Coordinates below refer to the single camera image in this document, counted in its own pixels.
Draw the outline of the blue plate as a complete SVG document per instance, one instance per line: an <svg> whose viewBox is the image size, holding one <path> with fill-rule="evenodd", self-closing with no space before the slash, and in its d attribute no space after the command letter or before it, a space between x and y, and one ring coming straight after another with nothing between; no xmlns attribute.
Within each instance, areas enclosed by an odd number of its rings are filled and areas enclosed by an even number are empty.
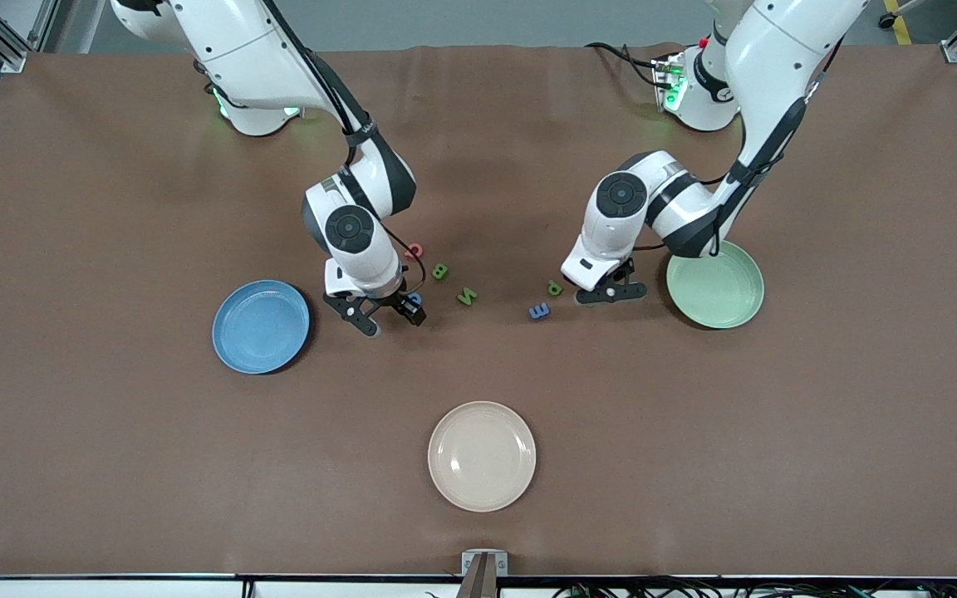
<svg viewBox="0 0 957 598"><path fill-rule="evenodd" d="M299 289L258 280L235 289L213 319L213 351L230 370L269 375L300 356L312 332L312 311Z"/></svg>

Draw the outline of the green plate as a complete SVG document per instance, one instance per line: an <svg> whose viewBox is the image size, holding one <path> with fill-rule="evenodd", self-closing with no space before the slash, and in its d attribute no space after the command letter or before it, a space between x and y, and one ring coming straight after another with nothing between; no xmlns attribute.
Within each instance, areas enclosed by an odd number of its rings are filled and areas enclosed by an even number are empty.
<svg viewBox="0 0 957 598"><path fill-rule="evenodd" d="M665 285L689 321L715 330L743 326L760 311L766 280L759 265L736 243L721 243L717 255L670 257Z"/></svg>

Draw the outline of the beige plate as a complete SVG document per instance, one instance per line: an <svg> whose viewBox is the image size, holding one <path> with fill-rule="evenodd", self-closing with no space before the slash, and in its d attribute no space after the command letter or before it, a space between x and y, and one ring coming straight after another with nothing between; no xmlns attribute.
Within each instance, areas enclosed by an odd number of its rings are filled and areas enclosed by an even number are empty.
<svg viewBox="0 0 957 598"><path fill-rule="evenodd" d="M435 425L428 470L452 506L494 513L528 491L537 470L537 443L527 421L513 409L472 401L450 409Z"/></svg>

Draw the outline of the brown table mat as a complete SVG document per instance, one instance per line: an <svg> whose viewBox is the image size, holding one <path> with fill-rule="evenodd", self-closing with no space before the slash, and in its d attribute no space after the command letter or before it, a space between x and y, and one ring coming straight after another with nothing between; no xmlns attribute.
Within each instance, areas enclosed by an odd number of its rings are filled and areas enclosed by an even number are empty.
<svg viewBox="0 0 957 598"><path fill-rule="evenodd" d="M321 301L307 187L346 154L316 113L229 128L188 56L39 54L0 83L0 574L433 572L957 576L957 65L847 47L730 239L747 325L547 281L588 194L664 148L700 178L738 128L684 131L592 49L418 47L327 60L410 163L389 228L444 262L420 328ZM300 356L230 370L213 319L258 280L312 311ZM473 306L457 301L463 287ZM452 506L450 409L537 443L526 493Z"/></svg>

